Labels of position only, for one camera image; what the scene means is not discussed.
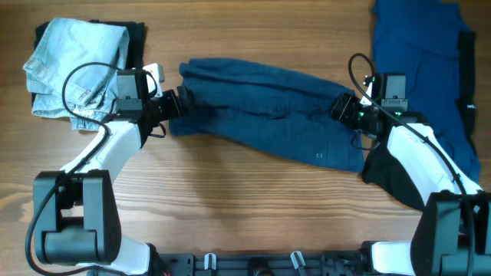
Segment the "navy blue shorts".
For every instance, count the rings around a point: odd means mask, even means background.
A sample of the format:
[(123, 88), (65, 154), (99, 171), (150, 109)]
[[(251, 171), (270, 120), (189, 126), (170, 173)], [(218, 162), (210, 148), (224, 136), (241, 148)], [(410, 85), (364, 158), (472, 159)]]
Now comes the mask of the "navy blue shorts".
[(361, 138), (331, 117), (353, 90), (319, 77), (232, 58), (180, 65), (193, 95), (190, 114), (170, 121), (174, 136), (213, 134), (301, 163), (359, 173)]

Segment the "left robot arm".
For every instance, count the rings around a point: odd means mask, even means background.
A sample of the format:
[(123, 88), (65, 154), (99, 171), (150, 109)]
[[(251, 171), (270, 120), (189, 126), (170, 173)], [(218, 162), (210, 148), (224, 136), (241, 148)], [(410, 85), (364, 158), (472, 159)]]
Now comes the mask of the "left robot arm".
[(184, 86), (159, 92), (148, 87), (150, 72), (116, 71), (120, 97), (99, 121), (99, 132), (84, 151), (58, 171), (34, 180), (34, 216), (25, 238), (33, 271), (40, 264), (66, 265), (69, 275), (169, 275), (171, 269), (149, 243), (123, 235), (113, 183), (153, 128), (191, 112), (193, 95)]

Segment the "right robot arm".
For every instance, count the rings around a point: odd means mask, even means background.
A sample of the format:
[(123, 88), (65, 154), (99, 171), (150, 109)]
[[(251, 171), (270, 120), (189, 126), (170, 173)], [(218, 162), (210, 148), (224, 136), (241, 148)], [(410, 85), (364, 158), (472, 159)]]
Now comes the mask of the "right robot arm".
[(424, 204), (410, 241), (368, 246), (369, 270), (398, 275), (488, 275), (490, 194), (444, 152), (421, 114), (407, 109), (403, 74), (372, 74), (363, 96), (342, 94), (331, 115), (381, 142), (402, 165)]

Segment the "folded black garment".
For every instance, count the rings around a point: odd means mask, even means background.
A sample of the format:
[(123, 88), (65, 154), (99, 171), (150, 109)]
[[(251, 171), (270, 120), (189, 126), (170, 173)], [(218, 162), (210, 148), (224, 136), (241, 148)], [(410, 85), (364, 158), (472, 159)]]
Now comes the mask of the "folded black garment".
[[(92, 19), (89, 22), (95, 24), (105, 24), (105, 25), (125, 27), (129, 34), (126, 69), (131, 69), (133, 67), (138, 67), (138, 68), (143, 67), (143, 53), (144, 53), (144, 45), (145, 45), (146, 32), (147, 32), (147, 27), (143, 22), (136, 23), (135, 21), (100, 21), (97, 19)], [(51, 22), (46, 21), (45, 23), (39, 25), (35, 29), (34, 49), (37, 48), (49, 23)], [(34, 106), (34, 101), (37, 95), (38, 94), (34, 92), (31, 93), (32, 106)]]

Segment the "black garment under pile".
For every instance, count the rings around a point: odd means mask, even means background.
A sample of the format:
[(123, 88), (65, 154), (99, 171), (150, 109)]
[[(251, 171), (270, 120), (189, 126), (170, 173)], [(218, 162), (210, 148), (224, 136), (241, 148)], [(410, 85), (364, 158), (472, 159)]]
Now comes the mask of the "black garment under pile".
[[(467, 139), (471, 138), (476, 121), (476, 108), (472, 106), (476, 88), (475, 40), (474, 31), (461, 31), (457, 43), (460, 52), (460, 94), (456, 106), (463, 119)], [(367, 184), (380, 186), (404, 205), (418, 211), (424, 210), (420, 193), (399, 161), (389, 153), (385, 140), (368, 154), (361, 178)]]

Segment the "folded light blue jeans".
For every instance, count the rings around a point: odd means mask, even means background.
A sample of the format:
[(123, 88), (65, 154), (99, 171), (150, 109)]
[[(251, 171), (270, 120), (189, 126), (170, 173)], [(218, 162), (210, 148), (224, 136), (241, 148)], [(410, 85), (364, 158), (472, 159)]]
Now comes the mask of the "folded light blue jeans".
[(95, 130), (118, 97), (116, 71), (126, 67), (128, 30), (122, 26), (55, 18), (24, 64), (28, 92), (35, 95), (31, 112), (37, 117), (69, 117), (73, 130)]

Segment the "blue garment in pile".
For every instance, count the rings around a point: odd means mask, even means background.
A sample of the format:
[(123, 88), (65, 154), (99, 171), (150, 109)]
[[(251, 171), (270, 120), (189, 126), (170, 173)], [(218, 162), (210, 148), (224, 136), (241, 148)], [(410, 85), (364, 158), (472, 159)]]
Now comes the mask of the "blue garment in pile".
[(469, 30), (455, 2), (377, 0), (373, 59), (383, 73), (406, 77), (408, 108), (422, 113), (440, 145), (474, 182), (478, 156), (456, 105), (460, 97), (459, 36)]

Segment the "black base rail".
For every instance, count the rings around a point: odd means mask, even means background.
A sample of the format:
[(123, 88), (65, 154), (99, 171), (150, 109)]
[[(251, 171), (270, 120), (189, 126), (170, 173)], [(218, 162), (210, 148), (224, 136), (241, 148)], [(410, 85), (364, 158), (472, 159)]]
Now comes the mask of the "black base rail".
[(368, 275), (367, 260), (358, 251), (326, 251), (278, 255), (162, 254), (171, 276), (356, 276)]

